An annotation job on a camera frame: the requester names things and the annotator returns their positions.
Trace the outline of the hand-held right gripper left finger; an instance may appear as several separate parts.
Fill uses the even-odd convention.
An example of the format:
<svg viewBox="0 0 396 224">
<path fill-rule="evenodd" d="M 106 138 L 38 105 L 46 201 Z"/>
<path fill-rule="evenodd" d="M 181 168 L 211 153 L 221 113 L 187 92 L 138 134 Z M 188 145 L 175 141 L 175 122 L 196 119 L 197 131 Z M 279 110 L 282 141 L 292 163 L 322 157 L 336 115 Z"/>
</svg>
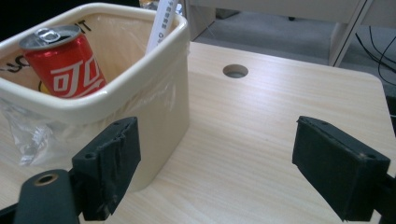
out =
<svg viewBox="0 0 396 224">
<path fill-rule="evenodd" d="M 136 117 L 114 121 L 72 158 L 87 221 L 113 215 L 141 161 Z"/>
</svg>

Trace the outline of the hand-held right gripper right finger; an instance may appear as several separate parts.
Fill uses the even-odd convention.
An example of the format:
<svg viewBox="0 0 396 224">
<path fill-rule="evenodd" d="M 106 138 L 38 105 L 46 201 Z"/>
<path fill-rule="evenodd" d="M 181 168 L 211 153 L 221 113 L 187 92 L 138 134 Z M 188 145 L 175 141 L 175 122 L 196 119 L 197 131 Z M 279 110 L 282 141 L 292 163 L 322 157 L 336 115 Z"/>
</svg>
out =
<svg viewBox="0 0 396 224">
<path fill-rule="evenodd" d="M 391 221 L 390 159 L 329 122 L 298 118 L 292 152 L 307 181 L 343 221 Z"/>
</svg>

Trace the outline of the red soda can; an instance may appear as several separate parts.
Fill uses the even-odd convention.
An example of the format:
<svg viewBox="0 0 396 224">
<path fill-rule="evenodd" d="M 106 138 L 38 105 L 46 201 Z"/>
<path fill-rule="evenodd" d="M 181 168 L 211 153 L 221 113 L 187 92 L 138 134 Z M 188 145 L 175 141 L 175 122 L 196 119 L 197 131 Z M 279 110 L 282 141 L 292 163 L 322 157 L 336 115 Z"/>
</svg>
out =
<svg viewBox="0 0 396 224">
<path fill-rule="evenodd" d="M 40 28 L 19 46 L 53 96 L 80 98 L 106 85 L 89 41 L 76 25 Z"/>
</svg>

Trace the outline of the white stick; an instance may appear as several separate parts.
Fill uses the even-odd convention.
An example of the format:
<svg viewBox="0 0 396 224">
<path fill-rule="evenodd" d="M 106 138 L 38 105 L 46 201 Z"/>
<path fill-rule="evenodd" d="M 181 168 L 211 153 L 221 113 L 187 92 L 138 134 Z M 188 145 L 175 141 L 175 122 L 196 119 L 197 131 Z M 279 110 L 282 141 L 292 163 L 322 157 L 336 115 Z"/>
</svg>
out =
<svg viewBox="0 0 396 224">
<path fill-rule="evenodd" d="M 151 28 L 146 53 L 152 52 L 170 34 L 171 26 L 177 14 L 178 0 L 160 0 Z"/>
</svg>

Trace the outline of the white desk frame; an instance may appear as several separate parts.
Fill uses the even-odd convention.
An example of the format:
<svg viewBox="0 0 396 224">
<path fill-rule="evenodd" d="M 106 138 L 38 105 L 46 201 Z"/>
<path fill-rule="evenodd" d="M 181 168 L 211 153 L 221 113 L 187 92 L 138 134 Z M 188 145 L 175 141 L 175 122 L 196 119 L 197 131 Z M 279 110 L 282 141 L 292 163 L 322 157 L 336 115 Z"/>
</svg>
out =
<svg viewBox="0 0 396 224">
<path fill-rule="evenodd" d="M 332 22 L 330 66 L 341 63 L 362 25 L 396 29 L 396 0 L 182 0 L 182 4 L 192 37 L 214 21 L 218 8 Z"/>
</svg>

